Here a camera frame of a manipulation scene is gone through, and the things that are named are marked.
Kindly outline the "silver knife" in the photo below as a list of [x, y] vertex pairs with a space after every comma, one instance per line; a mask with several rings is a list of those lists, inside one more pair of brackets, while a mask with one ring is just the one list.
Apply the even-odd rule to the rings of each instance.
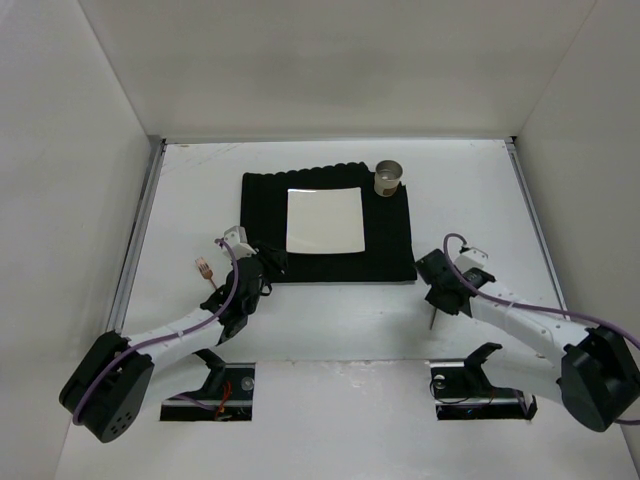
[[429, 330], [432, 330], [435, 324], [435, 320], [437, 317], [437, 309], [433, 309], [433, 311], [431, 312], [431, 316], [430, 316], [430, 320], [429, 320]]

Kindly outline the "black cloth placemat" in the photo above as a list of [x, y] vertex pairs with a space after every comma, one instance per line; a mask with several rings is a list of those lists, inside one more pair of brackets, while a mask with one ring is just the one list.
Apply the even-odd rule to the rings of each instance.
[[290, 253], [285, 273], [276, 274], [274, 283], [395, 283], [417, 279], [406, 187], [400, 185], [390, 197], [377, 195], [374, 173], [362, 162], [268, 174], [245, 173], [240, 225], [251, 245], [283, 250], [289, 189], [355, 187], [361, 189], [365, 251], [331, 255]]

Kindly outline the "white square plate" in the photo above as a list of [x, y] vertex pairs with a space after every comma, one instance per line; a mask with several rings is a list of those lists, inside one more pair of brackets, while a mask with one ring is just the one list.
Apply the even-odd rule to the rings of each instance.
[[288, 253], [332, 255], [362, 253], [365, 250], [359, 187], [287, 191]]

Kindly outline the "silver metal cup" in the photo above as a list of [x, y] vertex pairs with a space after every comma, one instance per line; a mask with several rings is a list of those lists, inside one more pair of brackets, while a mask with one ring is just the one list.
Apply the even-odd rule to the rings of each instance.
[[380, 161], [374, 170], [374, 191], [381, 197], [393, 196], [404, 174], [403, 167], [396, 161]]

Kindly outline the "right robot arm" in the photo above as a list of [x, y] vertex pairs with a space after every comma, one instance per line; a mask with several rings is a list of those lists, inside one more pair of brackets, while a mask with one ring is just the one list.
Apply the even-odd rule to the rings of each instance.
[[486, 342], [463, 359], [431, 367], [439, 404], [461, 405], [499, 391], [541, 396], [562, 405], [581, 425], [604, 432], [621, 421], [639, 398], [639, 368], [622, 334], [607, 326], [587, 327], [565, 313], [525, 308], [524, 300], [471, 259], [465, 272], [436, 249], [414, 267], [429, 286], [427, 302], [496, 327], [526, 346], [508, 351]]

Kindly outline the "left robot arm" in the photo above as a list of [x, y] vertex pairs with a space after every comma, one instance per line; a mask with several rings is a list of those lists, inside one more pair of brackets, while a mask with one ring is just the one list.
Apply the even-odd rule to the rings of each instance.
[[232, 271], [200, 307], [138, 336], [109, 331], [96, 339], [59, 395], [74, 424], [103, 443], [115, 440], [139, 414], [153, 375], [189, 355], [213, 359], [211, 349], [246, 327], [259, 300], [271, 293], [271, 281], [286, 273], [283, 250], [258, 242], [242, 257], [238, 247], [217, 243], [230, 255]]

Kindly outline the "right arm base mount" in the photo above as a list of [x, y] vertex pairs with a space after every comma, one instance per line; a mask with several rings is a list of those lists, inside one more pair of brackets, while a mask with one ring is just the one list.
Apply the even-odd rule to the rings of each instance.
[[441, 421], [523, 420], [538, 411], [537, 399], [521, 390], [492, 385], [482, 367], [502, 346], [488, 342], [465, 358], [430, 363], [429, 390]]

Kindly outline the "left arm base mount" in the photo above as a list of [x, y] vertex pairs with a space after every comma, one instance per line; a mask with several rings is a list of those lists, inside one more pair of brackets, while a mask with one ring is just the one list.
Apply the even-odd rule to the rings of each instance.
[[161, 422], [248, 422], [252, 420], [254, 363], [227, 363], [209, 349], [190, 356], [208, 374], [202, 386], [163, 402]]

